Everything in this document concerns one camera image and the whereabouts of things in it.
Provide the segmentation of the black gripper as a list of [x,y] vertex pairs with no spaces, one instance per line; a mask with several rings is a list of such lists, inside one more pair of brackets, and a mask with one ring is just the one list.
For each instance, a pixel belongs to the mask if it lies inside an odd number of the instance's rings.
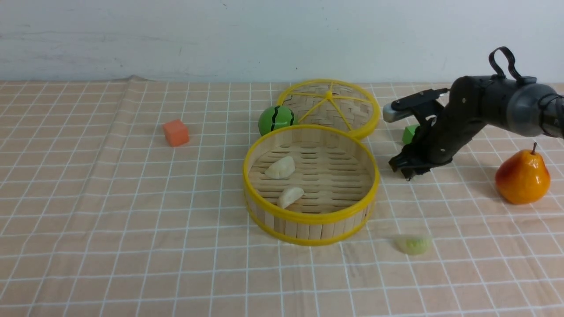
[[413,141],[389,160],[389,167],[401,171],[407,181],[449,164],[453,156],[479,133],[486,122],[481,100],[488,77],[460,77],[450,88],[449,101],[433,125],[420,126]]

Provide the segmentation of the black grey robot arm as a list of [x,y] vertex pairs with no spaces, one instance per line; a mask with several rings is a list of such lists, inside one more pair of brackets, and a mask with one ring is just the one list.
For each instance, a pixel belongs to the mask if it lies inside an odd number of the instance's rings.
[[411,142],[389,160],[407,180],[449,164],[486,125],[530,138],[563,137],[563,96],[532,77],[460,77],[450,88],[397,99],[382,116],[388,123],[414,116],[419,123]]

